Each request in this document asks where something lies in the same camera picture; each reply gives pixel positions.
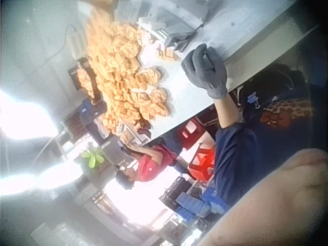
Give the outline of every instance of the hand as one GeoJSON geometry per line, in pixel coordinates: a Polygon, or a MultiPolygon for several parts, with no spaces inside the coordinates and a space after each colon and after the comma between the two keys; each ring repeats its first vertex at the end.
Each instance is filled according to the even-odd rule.
{"type": "Polygon", "coordinates": [[[128,143],[126,144],[126,146],[131,149],[131,150],[134,150],[134,151],[138,151],[139,150],[139,146],[136,146],[136,145],[132,145],[131,143],[128,143]]]}
{"type": "Polygon", "coordinates": [[[213,47],[199,45],[181,64],[188,79],[195,86],[207,90],[213,99],[224,98],[227,91],[227,70],[213,47]]]}

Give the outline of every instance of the blue plastic crate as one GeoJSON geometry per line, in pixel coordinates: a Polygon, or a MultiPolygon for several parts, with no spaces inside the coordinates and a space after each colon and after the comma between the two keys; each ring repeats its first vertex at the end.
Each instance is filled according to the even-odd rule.
{"type": "Polygon", "coordinates": [[[197,218],[195,214],[192,214],[190,211],[183,207],[179,207],[175,212],[187,223],[192,223],[197,218]]]}
{"type": "Polygon", "coordinates": [[[185,192],[182,192],[178,196],[176,202],[191,213],[200,217],[206,217],[211,211],[211,206],[209,204],[191,195],[188,195],[185,192]]]}
{"type": "Polygon", "coordinates": [[[224,214],[230,206],[225,203],[218,195],[214,187],[208,187],[200,196],[205,202],[208,202],[212,206],[212,212],[224,214]]]}

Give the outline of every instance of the navy blue shirt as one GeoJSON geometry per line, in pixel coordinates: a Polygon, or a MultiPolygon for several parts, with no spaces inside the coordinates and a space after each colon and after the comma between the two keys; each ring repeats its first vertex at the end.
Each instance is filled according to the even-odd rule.
{"type": "Polygon", "coordinates": [[[326,91],[301,87],[216,133],[215,184],[228,205],[306,148],[327,150],[326,91]]]}

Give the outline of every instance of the red plastic stool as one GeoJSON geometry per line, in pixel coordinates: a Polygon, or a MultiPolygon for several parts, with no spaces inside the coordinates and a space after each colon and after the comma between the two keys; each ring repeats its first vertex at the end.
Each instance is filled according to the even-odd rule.
{"type": "Polygon", "coordinates": [[[211,178],[208,169],[214,168],[214,159],[215,159],[215,147],[211,149],[203,149],[198,147],[193,159],[191,160],[188,170],[193,175],[194,178],[201,181],[207,181],[211,178]],[[199,164],[193,164],[195,159],[199,160],[199,164]]]}
{"type": "Polygon", "coordinates": [[[181,126],[178,130],[178,136],[182,142],[182,146],[189,150],[206,132],[205,127],[195,118],[190,119],[186,124],[181,126]],[[186,126],[192,122],[196,129],[190,132],[186,126]]]}

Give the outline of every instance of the fluorescent light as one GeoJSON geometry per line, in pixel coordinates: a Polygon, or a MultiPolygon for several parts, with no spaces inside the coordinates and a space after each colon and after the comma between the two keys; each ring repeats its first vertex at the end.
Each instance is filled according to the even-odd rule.
{"type": "Polygon", "coordinates": [[[41,173],[37,179],[37,186],[44,190],[54,189],[75,181],[82,174],[83,171],[80,165],[73,162],[64,162],[41,173]]]}
{"type": "Polygon", "coordinates": [[[36,184],[36,178],[33,175],[22,174],[13,175],[0,179],[0,195],[13,195],[29,190],[36,184]]]}
{"type": "Polygon", "coordinates": [[[32,102],[17,102],[4,92],[1,100],[1,128],[16,140],[54,137],[58,130],[47,111],[32,102]]]}

